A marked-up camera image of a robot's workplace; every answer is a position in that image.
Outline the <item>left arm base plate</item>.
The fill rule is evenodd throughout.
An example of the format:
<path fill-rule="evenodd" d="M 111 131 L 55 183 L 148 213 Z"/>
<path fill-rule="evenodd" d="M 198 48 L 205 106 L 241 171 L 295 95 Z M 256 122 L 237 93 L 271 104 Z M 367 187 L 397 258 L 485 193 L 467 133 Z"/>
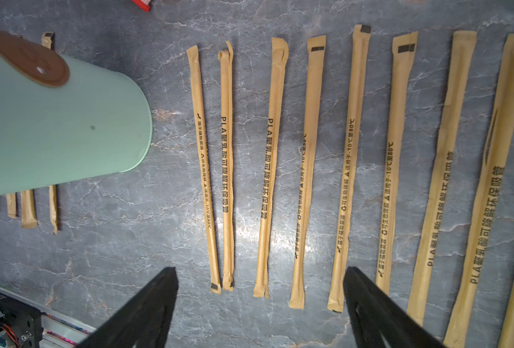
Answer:
<path fill-rule="evenodd" d="M 41 311 L 0 293 L 0 347 L 39 347 Z"/>

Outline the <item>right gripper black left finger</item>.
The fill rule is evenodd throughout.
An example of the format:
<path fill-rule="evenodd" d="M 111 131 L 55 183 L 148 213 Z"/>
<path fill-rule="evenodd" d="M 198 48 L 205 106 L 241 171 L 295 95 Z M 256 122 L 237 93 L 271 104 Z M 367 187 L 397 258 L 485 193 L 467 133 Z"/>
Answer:
<path fill-rule="evenodd" d="M 164 347 L 179 283 L 175 268 L 164 268 L 79 347 Z"/>

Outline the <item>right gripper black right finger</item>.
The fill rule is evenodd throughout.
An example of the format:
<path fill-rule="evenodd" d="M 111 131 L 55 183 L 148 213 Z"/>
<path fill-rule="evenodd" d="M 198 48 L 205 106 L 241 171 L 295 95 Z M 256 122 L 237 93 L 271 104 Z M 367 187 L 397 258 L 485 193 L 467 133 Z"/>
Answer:
<path fill-rule="evenodd" d="M 359 268 L 343 281 L 345 301 L 358 347 L 442 347 Z"/>

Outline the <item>thirteenth brown paper straw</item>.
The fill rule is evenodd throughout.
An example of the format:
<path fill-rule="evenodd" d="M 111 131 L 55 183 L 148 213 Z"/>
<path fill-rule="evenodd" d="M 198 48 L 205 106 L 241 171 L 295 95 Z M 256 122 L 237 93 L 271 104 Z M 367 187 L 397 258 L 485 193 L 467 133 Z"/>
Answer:
<path fill-rule="evenodd" d="M 38 226 L 35 214 L 34 191 L 32 189 L 21 192 L 22 228 L 33 229 Z"/>

